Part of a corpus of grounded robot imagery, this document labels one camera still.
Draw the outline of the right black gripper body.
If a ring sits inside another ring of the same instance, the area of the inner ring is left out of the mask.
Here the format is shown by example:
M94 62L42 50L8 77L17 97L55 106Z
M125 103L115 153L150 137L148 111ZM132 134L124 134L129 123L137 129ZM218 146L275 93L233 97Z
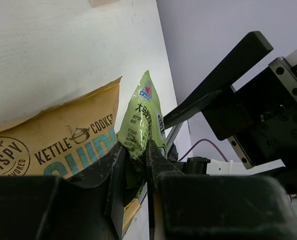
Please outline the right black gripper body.
M276 58L241 89L225 89L202 113L245 168L275 160L297 167L297 64Z

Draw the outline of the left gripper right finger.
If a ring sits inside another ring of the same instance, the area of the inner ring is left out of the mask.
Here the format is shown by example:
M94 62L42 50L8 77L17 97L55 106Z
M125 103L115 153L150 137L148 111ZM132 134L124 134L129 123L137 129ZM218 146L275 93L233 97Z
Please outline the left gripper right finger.
M184 174L153 140L145 154L152 240L297 240L297 217L275 179Z

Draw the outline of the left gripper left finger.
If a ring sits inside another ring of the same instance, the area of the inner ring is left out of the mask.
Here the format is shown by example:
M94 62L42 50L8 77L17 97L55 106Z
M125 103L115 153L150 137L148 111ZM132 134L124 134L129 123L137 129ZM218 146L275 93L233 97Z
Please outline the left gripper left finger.
M119 240L125 161L117 143L70 179L0 176L0 240Z

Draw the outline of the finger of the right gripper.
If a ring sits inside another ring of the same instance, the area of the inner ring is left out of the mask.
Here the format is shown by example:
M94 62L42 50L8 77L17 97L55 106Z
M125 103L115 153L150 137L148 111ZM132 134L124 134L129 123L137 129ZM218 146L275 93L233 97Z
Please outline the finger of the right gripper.
M164 126L171 128L201 112L272 50L272 45L260 31L247 33L197 88L164 116Z

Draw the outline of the kettle chips bag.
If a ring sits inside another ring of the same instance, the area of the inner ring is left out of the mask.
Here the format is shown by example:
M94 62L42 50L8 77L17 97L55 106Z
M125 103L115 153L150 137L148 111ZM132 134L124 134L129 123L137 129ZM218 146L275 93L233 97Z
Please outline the kettle chips bag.
M68 180L104 157L119 143L114 131L119 83L0 125L0 177Z

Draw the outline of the green snack packet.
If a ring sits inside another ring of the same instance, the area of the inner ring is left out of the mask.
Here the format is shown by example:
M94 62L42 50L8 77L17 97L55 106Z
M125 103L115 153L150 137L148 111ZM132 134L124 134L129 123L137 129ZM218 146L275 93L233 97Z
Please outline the green snack packet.
M149 71L144 72L128 103L117 139L129 153L125 195L125 204L128 204L139 197L146 182L144 153L147 143L155 141L161 154L167 155L160 100Z

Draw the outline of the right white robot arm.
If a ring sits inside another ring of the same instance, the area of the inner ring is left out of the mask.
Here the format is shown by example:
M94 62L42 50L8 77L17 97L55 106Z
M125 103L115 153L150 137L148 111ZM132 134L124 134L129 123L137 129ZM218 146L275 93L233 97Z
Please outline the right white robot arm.
M202 113L219 140L228 140L246 169L265 171L297 195L297 63L283 57L235 90L233 83L272 51L259 31L247 33L201 84L164 117L165 128Z

